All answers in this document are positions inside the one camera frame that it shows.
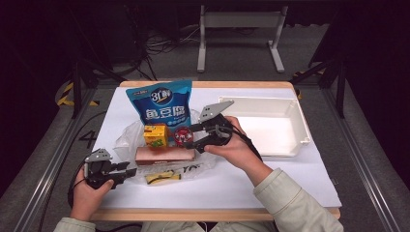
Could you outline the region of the clear plastic shopping bag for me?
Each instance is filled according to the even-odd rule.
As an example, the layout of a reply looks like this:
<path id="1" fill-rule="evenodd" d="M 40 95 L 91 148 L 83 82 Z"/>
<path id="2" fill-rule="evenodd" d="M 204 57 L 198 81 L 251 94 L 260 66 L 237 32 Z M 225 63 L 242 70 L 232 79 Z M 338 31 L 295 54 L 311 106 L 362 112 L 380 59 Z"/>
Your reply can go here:
<path id="1" fill-rule="evenodd" d="M 135 154 L 138 147 L 148 147 L 145 143 L 144 125 L 136 120 L 128 125 L 122 135 L 116 140 L 113 151 L 121 161 L 128 161 L 130 168 L 136 168 L 132 180 L 147 186 L 165 185 L 175 182 L 192 180 L 215 167 L 217 158 L 209 153 L 199 154 L 194 149 L 195 157 L 191 161 L 174 161 L 154 165 L 137 165 Z"/>

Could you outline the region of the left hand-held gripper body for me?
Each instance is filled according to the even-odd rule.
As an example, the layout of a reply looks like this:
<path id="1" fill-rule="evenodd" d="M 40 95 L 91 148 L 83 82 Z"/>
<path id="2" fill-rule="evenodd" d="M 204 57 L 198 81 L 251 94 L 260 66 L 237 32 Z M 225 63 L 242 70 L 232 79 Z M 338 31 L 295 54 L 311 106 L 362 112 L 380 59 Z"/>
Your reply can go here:
<path id="1" fill-rule="evenodd" d="M 106 181 L 113 180 L 112 189 L 123 184 L 127 179 L 126 170 L 111 170 L 112 156 L 106 149 L 98 149 L 85 159 L 84 177 L 87 184 L 93 189 L 100 188 Z"/>

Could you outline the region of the white plastic bin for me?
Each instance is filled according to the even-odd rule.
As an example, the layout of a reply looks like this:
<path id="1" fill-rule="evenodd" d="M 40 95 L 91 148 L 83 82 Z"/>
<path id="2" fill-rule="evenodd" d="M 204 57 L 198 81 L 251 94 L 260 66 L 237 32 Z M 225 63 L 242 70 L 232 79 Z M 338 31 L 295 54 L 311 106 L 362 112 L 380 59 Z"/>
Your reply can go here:
<path id="1" fill-rule="evenodd" d="M 222 114 L 239 120 L 262 157 L 294 157 L 311 142 L 296 99 L 220 97 L 219 102 L 233 102 Z"/>

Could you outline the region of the aluminium floor rail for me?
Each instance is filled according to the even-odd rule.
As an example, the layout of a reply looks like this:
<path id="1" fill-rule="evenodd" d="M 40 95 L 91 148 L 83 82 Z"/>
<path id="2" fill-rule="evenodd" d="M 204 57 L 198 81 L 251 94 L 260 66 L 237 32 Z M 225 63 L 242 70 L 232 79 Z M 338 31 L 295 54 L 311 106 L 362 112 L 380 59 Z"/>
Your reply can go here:
<path id="1" fill-rule="evenodd" d="M 387 204 L 386 198 L 384 197 L 378 182 L 371 173 L 366 160 L 363 156 L 362 151 L 356 142 L 352 131 L 350 130 L 347 122 L 339 116 L 336 108 L 336 99 L 330 90 L 324 90 L 322 92 L 327 105 L 331 108 L 331 111 L 336 118 L 337 126 L 341 131 L 344 141 L 347 143 L 351 153 L 351 159 L 359 173 L 359 176 L 364 184 L 367 195 L 375 208 L 377 215 L 379 216 L 383 227 L 386 232 L 401 232 L 395 217 Z"/>
<path id="2" fill-rule="evenodd" d="M 41 167 L 41 177 L 36 182 L 36 188 L 31 191 L 30 200 L 19 217 L 13 232 L 29 232 L 29 227 L 34 223 L 41 207 L 45 205 L 51 196 L 61 168 L 74 144 L 77 134 L 80 132 L 81 120 L 95 92 L 95 89 L 84 90 L 83 94 L 79 97 L 79 104 L 73 107 L 73 112 L 70 114 L 67 126 L 59 138 L 51 157 L 47 160 L 46 167 Z"/>

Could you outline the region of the yellow juice carton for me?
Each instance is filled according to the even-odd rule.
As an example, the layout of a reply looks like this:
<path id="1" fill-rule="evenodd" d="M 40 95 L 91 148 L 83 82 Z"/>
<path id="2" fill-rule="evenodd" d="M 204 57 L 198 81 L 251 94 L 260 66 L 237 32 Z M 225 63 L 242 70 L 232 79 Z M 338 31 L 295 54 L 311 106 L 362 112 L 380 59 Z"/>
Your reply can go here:
<path id="1" fill-rule="evenodd" d="M 146 125 L 143 137 L 148 147 L 163 148 L 168 146 L 168 128 L 166 125 Z"/>

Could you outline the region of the black yellow hazard tape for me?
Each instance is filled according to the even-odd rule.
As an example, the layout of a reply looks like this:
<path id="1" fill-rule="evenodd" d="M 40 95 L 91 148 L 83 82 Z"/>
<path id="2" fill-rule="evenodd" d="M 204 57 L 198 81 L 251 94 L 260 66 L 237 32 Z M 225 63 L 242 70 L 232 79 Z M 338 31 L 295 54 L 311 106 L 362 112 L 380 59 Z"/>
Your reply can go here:
<path id="1" fill-rule="evenodd" d="M 302 74 L 302 72 L 295 72 L 295 73 L 293 73 L 292 78 L 296 78 L 296 77 L 298 77 L 300 74 Z M 295 89 L 295 93 L 296 93 L 296 95 L 297 95 L 298 100 L 301 100 L 301 99 L 303 98 L 303 97 L 302 97 L 302 92 L 301 92 L 299 89 Z"/>
<path id="2" fill-rule="evenodd" d="M 70 91 L 73 89 L 73 83 L 71 81 L 64 87 L 61 97 L 56 102 L 58 105 L 69 105 L 74 106 L 74 101 L 68 99 Z"/>

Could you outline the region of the pink packet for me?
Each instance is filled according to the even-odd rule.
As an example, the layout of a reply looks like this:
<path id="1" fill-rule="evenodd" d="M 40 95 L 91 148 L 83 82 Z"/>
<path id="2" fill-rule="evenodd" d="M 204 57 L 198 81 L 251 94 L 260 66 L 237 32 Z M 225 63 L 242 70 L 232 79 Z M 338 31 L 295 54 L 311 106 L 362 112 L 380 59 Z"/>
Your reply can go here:
<path id="1" fill-rule="evenodd" d="M 138 147 L 135 154 L 135 163 L 137 165 L 154 165 L 174 161 L 191 161 L 194 160 L 194 157 L 194 150 L 187 150 L 185 148 Z"/>

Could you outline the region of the person's legs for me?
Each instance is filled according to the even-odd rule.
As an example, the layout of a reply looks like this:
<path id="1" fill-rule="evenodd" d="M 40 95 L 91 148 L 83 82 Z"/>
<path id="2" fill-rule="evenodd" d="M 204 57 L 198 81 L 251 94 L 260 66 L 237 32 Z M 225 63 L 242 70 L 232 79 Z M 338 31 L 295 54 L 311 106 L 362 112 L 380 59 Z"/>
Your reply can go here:
<path id="1" fill-rule="evenodd" d="M 271 222 L 149 221 L 141 232 L 278 232 Z"/>

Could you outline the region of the black tripod stand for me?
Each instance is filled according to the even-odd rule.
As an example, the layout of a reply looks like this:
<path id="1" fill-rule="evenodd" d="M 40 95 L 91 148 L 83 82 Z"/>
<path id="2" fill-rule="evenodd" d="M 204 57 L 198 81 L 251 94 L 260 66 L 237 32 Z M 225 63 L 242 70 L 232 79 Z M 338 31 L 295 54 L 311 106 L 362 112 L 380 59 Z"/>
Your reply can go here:
<path id="1" fill-rule="evenodd" d="M 94 73 L 97 70 L 104 76 L 113 79 L 119 83 L 125 81 L 125 78 L 104 68 L 102 65 L 91 62 L 83 57 L 78 57 L 73 64 L 73 116 L 75 119 L 80 111 L 84 102 L 82 100 L 81 85 L 85 84 L 87 88 L 95 89 L 99 85 L 98 75 Z"/>
<path id="2" fill-rule="evenodd" d="M 335 81 L 337 82 L 336 110 L 338 116 L 343 119 L 346 67 L 342 60 L 331 59 L 329 61 L 321 62 L 305 72 L 295 72 L 289 82 L 295 85 L 319 72 L 323 72 L 318 80 L 318 85 L 321 89 L 329 89 Z"/>

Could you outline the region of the person's left hand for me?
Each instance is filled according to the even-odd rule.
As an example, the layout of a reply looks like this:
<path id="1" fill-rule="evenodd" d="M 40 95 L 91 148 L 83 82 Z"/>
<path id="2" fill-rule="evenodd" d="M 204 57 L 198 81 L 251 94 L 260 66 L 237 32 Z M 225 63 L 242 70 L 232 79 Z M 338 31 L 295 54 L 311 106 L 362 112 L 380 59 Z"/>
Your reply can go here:
<path id="1" fill-rule="evenodd" d="M 100 188 L 94 189 L 84 180 L 84 169 L 81 168 L 75 178 L 73 207 L 70 217 L 89 221 L 92 215 L 99 209 L 103 197 L 111 190 L 113 184 L 113 180 L 108 180 Z"/>

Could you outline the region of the blue snack pouch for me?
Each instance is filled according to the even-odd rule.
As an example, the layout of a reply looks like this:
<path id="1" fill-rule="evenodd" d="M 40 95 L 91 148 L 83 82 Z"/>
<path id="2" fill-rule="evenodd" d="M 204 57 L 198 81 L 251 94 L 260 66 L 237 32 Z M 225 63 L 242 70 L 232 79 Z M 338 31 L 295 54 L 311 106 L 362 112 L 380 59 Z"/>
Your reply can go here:
<path id="1" fill-rule="evenodd" d="M 192 81 L 157 83 L 126 91 L 144 125 L 165 124 L 171 131 L 190 125 Z"/>

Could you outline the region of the white metal stand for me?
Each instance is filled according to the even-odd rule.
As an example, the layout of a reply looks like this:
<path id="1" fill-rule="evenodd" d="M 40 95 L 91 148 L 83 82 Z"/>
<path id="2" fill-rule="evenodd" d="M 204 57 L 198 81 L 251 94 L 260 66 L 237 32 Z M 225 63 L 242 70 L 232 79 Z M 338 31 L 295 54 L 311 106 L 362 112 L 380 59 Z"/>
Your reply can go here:
<path id="1" fill-rule="evenodd" d="M 278 41 L 287 16 L 288 7 L 273 12 L 209 12 L 202 5 L 200 8 L 197 71 L 205 72 L 206 64 L 206 29 L 207 28 L 273 28 L 274 37 L 267 42 L 278 73 L 284 72 L 284 65 L 278 53 Z"/>

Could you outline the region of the red round can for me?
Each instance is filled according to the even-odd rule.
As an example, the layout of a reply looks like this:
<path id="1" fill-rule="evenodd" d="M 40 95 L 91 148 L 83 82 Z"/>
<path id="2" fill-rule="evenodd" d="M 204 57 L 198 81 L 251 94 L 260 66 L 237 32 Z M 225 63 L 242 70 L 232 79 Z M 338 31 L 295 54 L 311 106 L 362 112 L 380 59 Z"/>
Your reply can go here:
<path id="1" fill-rule="evenodd" d="M 193 141 L 193 134 L 188 127 L 180 127 L 174 131 L 174 141 L 177 146 L 183 147 L 185 143 Z"/>

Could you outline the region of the white table mat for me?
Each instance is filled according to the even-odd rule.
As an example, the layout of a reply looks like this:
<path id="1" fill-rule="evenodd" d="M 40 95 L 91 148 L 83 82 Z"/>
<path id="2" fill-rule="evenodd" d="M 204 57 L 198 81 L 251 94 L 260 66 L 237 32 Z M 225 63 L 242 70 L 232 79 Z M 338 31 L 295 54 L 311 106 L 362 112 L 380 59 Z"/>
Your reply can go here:
<path id="1" fill-rule="evenodd" d="M 220 97 L 297 99 L 290 88 L 194 88 L 190 109 L 197 112 Z M 262 157 L 272 168 L 280 168 L 322 206 L 339 208 L 341 202 L 313 140 L 294 157 Z M 192 180 L 158 186 L 135 183 L 132 178 L 110 191 L 104 209 L 260 209 L 247 175 L 225 159 L 217 157 L 213 169 Z"/>

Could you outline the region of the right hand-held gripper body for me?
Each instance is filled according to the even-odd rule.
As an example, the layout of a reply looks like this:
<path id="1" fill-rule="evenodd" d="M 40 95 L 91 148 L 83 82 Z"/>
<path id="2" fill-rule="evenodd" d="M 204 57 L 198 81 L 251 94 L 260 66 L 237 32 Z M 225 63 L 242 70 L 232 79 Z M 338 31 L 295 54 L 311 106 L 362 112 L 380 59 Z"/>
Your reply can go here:
<path id="1" fill-rule="evenodd" d="M 207 132 L 207 135 L 201 138 L 204 139 L 205 146 L 221 146 L 229 142 L 233 126 L 221 113 L 233 103 L 234 101 L 223 101 L 203 107 L 197 124 L 203 125 L 204 131 Z"/>

